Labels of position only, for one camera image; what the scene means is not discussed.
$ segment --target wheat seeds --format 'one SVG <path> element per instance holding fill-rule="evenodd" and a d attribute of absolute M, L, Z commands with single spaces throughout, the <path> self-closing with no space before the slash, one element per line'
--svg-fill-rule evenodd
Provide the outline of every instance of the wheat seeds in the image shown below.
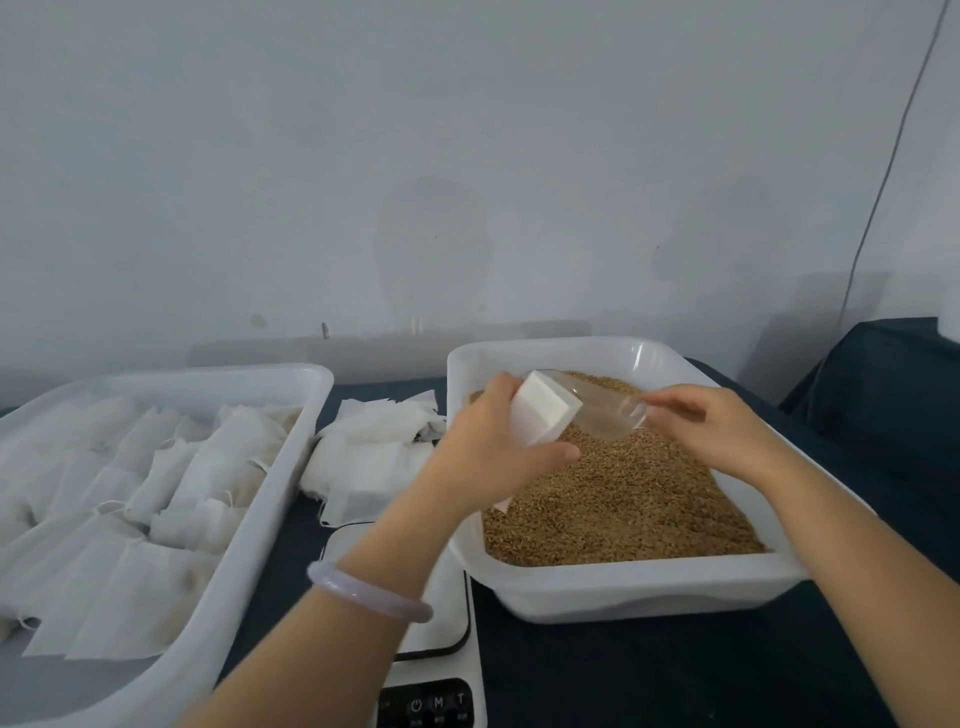
<path fill-rule="evenodd" d="M 570 373 L 638 392 L 613 377 Z M 507 513 L 484 512 L 494 558 L 544 567 L 767 550 L 709 469 L 653 430 L 641 427 L 610 442 L 571 425 L 560 439 L 580 448 L 577 463 L 524 488 Z"/>

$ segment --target white fabric bag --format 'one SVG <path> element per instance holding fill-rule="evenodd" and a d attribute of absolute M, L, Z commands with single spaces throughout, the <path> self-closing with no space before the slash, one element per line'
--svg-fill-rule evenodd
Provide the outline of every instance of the white fabric bag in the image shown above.
<path fill-rule="evenodd" d="M 153 514 L 166 508 L 199 449 L 199 443 L 177 440 L 172 447 L 157 450 L 150 472 L 130 498 L 124 516 L 137 523 L 149 523 Z"/>
<path fill-rule="evenodd" d="M 431 443 L 347 445 L 320 523 L 375 521 L 397 493 L 410 485 L 433 454 Z"/>
<path fill-rule="evenodd" d="M 60 485 L 47 509 L 46 518 L 55 518 L 79 510 L 84 495 L 108 461 L 109 456 L 105 453 L 85 449 L 68 450 L 63 458 Z"/>
<path fill-rule="evenodd" d="M 150 542 L 128 547 L 90 609 L 67 660 L 155 657 L 180 635 L 219 557 Z"/>
<path fill-rule="evenodd" d="M 359 408 L 351 404 L 350 411 L 324 427 L 321 435 L 337 432 L 354 443 L 409 443 L 431 421 L 442 420 L 421 402 L 409 400 L 362 402 Z"/>
<path fill-rule="evenodd" d="M 198 503 L 250 483 L 256 483 L 256 488 L 259 488 L 262 482 L 263 471 L 254 464 L 236 456 L 223 455 L 217 450 L 208 449 L 204 444 L 190 461 L 180 485 L 170 499 L 170 505 Z"/>
<path fill-rule="evenodd" d="M 234 480 L 229 488 L 213 494 L 212 497 L 234 508 L 248 508 L 266 476 L 259 468 L 245 468 L 243 474 Z"/>
<path fill-rule="evenodd" d="M 282 404 L 266 404 L 257 409 L 283 427 L 288 435 L 297 423 L 300 412 L 303 411 L 302 407 L 285 407 Z"/>
<path fill-rule="evenodd" d="M 0 496 L 0 548 L 20 538 L 33 527 L 30 506 L 22 498 Z"/>
<path fill-rule="evenodd" d="M 107 465 L 90 483 L 80 499 L 79 507 L 96 508 L 112 500 L 128 503 L 142 484 L 143 478 L 139 475 Z"/>
<path fill-rule="evenodd" d="M 150 472 L 154 452 L 173 438 L 181 419 L 180 413 L 170 407 L 159 411 L 155 407 L 149 409 L 117 445 L 110 465 L 145 478 Z"/>
<path fill-rule="evenodd" d="M 8 495 L 27 503 L 36 522 L 47 517 L 47 510 L 60 487 L 65 459 L 65 451 L 39 455 L 17 474 L 8 490 Z"/>
<path fill-rule="evenodd" d="M 216 498 L 171 506 L 150 519 L 150 540 L 173 548 L 223 553 L 246 513 L 246 508 L 232 508 Z"/>
<path fill-rule="evenodd" d="M 22 558 L 9 565 L 0 577 L 0 614 L 5 617 L 44 619 L 53 605 L 53 597 L 77 557 L 91 543 L 110 532 L 138 538 L 142 534 L 110 515 L 97 512 L 75 514 L 81 517 L 59 519 L 61 530 L 37 541 Z M 28 539 L 43 523 L 28 531 L 21 539 Z"/>
<path fill-rule="evenodd" d="M 310 454 L 300 476 L 300 489 L 308 496 L 326 500 L 334 483 L 348 466 L 349 443 L 343 434 L 324 435 Z"/>
<path fill-rule="evenodd" d="M 65 655 L 124 550 L 140 541 L 143 534 L 139 531 L 119 528 L 105 529 L 91 539 L 64 575 L 23 657 Z"/>
<path fill-rule="evenodd" d="M 213 429 L 209 425 L 198 423 L 192 417 L 184 415 L 174 427 L 174 439 L 185 440 L 188 443 L 199 443 L 210 436 Z"/>
<path fill-rule="evenodd" d="M 283 442 L 287 432 L 278 423 L 253 407 L 240 404 L 204 443 L 204 449 L 212 449 L 223 455 L 241 459 L 255 457 L 277 441 Z"/>
<path fill-rule="evenodd" d="M 95 401 L 79 413 L 72 433 L 63 442 L 70 447 L 112 451 L 142 413 L 143 407 L 129 395 Z"/>

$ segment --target stack of filter bags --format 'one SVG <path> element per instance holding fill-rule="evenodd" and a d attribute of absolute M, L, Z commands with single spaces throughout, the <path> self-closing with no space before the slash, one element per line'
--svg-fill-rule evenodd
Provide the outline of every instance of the stack of filter bags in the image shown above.
<path fill-rule="evenodd" d="M 20 625 L 25 657 L 163 652 L 299 413 L 225 405 L 211 427 L 77 398 L 0 443 L 0 642 Z"/>
<path fill-rule="evenodd" d="M 373 521 L 414 479 L 446 432 L 433 390 L 409 400 L 343 400 L 300 478 L 324 502 L 320 523 Z"/>

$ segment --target wire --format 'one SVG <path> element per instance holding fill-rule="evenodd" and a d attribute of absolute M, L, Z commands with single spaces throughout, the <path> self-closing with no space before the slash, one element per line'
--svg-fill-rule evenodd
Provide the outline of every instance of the wire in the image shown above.
<path fill-rule="evenodd" d="M 808 425 L 813 422 L 814 393 L 817 389 L 817 382 L 820 381 L 820 373 L 824 370 L 824 365 L 827 363 L 827 359 L 833 353 L 836 345 L 840 343 L 840 339 L 843 335 L 843 319 L 847 313 L 847 305 L 850 303 L 850 293 L 853 290 L 853 277 L 856 275 L 856 266 L 857 263 L 860 262 L 860 254 L 863 253 L 863 246 L 867 242 L 867 235 L 870 234 L 870 228 L 874 224 L 876 210 L 880 206 L 880 198 L 883 197 L 883 190 L 886 189 L 887 180 L 890 179 L 890 173 L 893 171 L 894 160 L 897 158 L 897 151 L 900 150 L 900 141 L 903 139 L 903 128 L 906 126 L 906 117 L 909 115 L 910 108 L 913 106 L 913 100 L 917 97 L 917 89 L 920 88 L 920 81 L 924 77 L 926 66 L 930 62 L 930 56 L 933 55 L 933 47 L 937 44 L 937 38 L 940 37 L 940 31 L 944 26 L 944 17 L 947 15 L 947 8 L 949 5 L 950 0 L 944 0 L 944 4 L 940 8 L 940 14 L 937 16 L 937 22 L 933 26 L 933 35 L 930 36 L 930 42 L 926 46 L 924 61 L 920 64 L 920 71 L 917 73 L 917 78 L 913 82 L 913 87 L 910 89 L 910 95 L 907 97 L 906 106 L 903 107 L 903 114 L 900 115 L 900 126 L 897 128 L 897 137 L 894 139 L 894 148 L 890 152 L 890 159 L 887 161 L 887 168 L 883 173 L 883 179 L 880 180 L 880 188 L 876 192 L 874 205 L 870 208 L 870 216 L 867 218 L 867 226 L 863 229 L 863 234 L 860 236 L 860 244 L 856 246 L 856 253 L 853 254 L 853 263 L 850 266 L 850 274 L 847 276 L 847 288 L 843 294 L 843 302 L 840 304 L 840 314 L 837 316 L 836 329 L 833 333 L 833 344 L 830 346 L 829 351 L 824 355 L 824 358 L 822 358 L 820 363 L 817 365 L 817 371 L 813 376 L 813 382 L 810 384 L 810 390 L 806 393 L 806 423 Z"/>

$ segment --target white plastic bin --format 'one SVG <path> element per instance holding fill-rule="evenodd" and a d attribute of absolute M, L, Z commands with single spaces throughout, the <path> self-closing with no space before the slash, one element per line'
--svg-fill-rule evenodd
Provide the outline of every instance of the white plastic bin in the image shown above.
<path fill-rule="evenodd" d="M 683 382 L 716 382 L 669 347 L 646 339 L 587 337 L 467 344 L 446 363 L 446 411 L 454 418 L 470 393 L 498 372 L 577 370 L 616 376 L 648 390 Z M 484 548 L 483 522 L 470 516 L 450 547 L 464 569 L 511 612 L 535 622 L 626 619 L 756 607 L 807 578 L 766 499 L 740 480 L 713 471 L 717 485 L 744 513 L 770 553 L 629 561 L 559 567 L 515 567 Z"/>
<path fill-rule="evenodd" d="M 328 369 L 309 364 L 144 372 L 66 384 L 0 418 L 2 445 L 48 407 L 87 393 L 126 393 L 144 404 L 176 407 L 208 423 L 225 403 L 303 408 L 197 609 L 170 648 L 155 660 L 67 662 L 53 657 L 21 658 L 23 641 L 11 639 L 0 644 L 0 704 L 4 704 L 5 714 L 0 716 L 0 725 L 30 720 L 41 713 L 44 719 L 28 724 L 165 728 L 210 692 L 296 495 L 295 474 L 309 455 L 308 441 L 332 386 L 333 374 Z M 107 697 L 91 705 L 93 693 Z M 57 717 L 50 716 L 53 705 L 63 710 Z M 11 715 L 17 707 L 21 715 Z"/>

